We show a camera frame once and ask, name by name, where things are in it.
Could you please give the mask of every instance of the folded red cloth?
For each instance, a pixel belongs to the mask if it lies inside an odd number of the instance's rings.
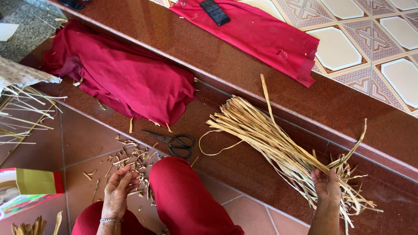
[[[84,77],[80,89],[130,118],[150,119],[166,127],[195,97],[190,72],[134,46],[96,33],[76,20],[57,29],[41,69]]]
[[[169,9],[193,24],[231,43],[296,79],[306,87],[319,39],[282,22],[263,10],[234,0],[215,0],[231,21],[218,26],[200,7],[202,0],[178,1]]]

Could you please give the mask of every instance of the red pants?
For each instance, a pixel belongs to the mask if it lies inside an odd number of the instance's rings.
[[[185,160],[163,158],[151,168],[149,180],[158,215],[171,235],[244,235]],[[96,202],[86,208],[72,235],[96,235],[102,207],[103,202]],[[155,235],[131,211],[127,210],[123,219],[122,235]]]

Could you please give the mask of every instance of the scissor blade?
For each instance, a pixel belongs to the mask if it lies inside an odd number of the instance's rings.
[[[166,144],[170,144],[170,141],[173,139],[172,137],[165,136],[165,135],[159,135],[159,134],[156,134],[154,132],[150,132],[150,131],[146,131],[146,130],[142,130],[142,131],[149,134],[150,136],[166,143]]]

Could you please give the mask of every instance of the person's right hand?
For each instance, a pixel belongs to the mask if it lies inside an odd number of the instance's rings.
[[[115,172],[104,189],[102,219],[122,219],[126,211],[126,197],[139,186],[137,172],[128,172],[131,166],[125,166]]]
[[[316,195],[318,196],[318,202],[340,203],[341,188],[338,183],[335,168],[329,171],[329,180],[327,180],[325,174],[318,169],[311,171],[311,177],[315,186]]]

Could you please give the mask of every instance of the smartphone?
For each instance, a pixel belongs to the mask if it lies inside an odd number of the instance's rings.
[[[231,19],[213,0],[205,0],[200,3],[200,6],[203,8],[203,10],[206,11],[206,13],[208,13],[210,18],[212,18],[212,20],[215,21],[218,26],[231,21]]]

